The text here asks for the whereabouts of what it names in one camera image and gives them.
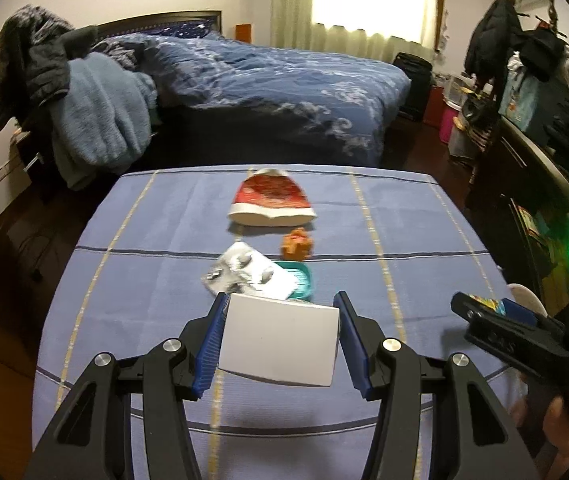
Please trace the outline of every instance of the orange toy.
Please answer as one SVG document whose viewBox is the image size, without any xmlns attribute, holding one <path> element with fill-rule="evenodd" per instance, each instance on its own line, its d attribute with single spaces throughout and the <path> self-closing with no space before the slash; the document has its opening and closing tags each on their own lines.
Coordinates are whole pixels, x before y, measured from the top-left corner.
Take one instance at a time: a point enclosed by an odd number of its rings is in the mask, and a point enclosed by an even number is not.
<svg viewBox="0 0 569 480">
<path fill-rule="evenodd" d="M 282 257 L 285 260 L 301 262 L 309 257 L 312 248 L 313 238 L 307 234 L 304 227 L 299 227 L 284 236 L 284 240 L 282 240 Z"/>
</svg>

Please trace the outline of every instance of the black suitcase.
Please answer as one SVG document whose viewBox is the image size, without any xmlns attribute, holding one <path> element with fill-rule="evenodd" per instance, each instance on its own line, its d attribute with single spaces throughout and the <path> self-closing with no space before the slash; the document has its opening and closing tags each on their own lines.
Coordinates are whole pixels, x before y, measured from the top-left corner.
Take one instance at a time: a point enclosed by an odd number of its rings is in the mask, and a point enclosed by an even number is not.
<svg viewBox="0 0 569 480">
<path fill-rule="evenodd" d="M 413 121 L 422 121 L 431 92 L 431 71 L 433 66 L 426 59 L 401 52 L 393 64 L 401 68 L 411 79 L 411 90 L 399 114 Z"/>
</svg>

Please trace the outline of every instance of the bed headboard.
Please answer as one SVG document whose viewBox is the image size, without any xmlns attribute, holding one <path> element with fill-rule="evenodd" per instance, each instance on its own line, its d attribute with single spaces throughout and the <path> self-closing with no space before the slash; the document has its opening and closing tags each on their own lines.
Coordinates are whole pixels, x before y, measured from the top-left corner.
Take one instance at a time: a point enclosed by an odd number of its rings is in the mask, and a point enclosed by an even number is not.
<svg viewBox="0 0 569 480">
<path fill-rule="evenodd" d="M 146 16 L 134 16 L 116 22 L 103 23 L 98 25 L 98 40 L 130 34 L 132 32 L 143 32 L 150 28 L 158 28 L 175 25 L 179 22 L 189 20 L 215 20 L 215 30 L 222 33 L 222 11 L 221 10 L 179 10 L 176 12 L 161 12 L 159 14 L 147 14 Z"/>
</svg>

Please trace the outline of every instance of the black bag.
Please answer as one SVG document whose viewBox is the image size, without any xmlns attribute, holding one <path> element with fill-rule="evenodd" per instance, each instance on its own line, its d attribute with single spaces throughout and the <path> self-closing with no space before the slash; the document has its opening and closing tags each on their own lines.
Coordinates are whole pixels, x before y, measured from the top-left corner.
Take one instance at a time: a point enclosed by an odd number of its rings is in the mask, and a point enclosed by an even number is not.
<svg viewBox="0 0 569 480">
<path fill-rule="evenodd" d="M 468 94 L 462 105 L 462 116 L 469 124 L 479 130 L 486 130 L 493 126 L 498 118 L 498 103 L 493 99 Z"/>
<path fill-rule="evenodd" d="M 414 121 L 422 121 L 431 92 L 431 63 L 413 54 L 401 52 L 397 54 L 393 64 L 411 79 L 411 90 L 404 106 L 400 108 L 400 115 Z"/>
<path fill-rule="evenodd" d="M 546 83 L 555 73 L 564 55 L 564 49 L 564 41 L 548 28 L 538 27 L 524 43 L 520 60 L 529 72 Z"/>
</svg>

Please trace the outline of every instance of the white box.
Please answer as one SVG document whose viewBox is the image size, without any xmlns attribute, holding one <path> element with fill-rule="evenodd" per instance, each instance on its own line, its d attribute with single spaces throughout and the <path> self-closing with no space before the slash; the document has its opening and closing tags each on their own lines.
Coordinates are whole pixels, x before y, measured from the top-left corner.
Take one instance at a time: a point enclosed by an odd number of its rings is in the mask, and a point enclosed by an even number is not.
<svg viewBox="0 0 569 480">
<path fill-rule="evenodd" d="M 292 386 L 330 386 L 340 312 L 332 306 L 231 294 L 218 368 Z"/>
</svg>

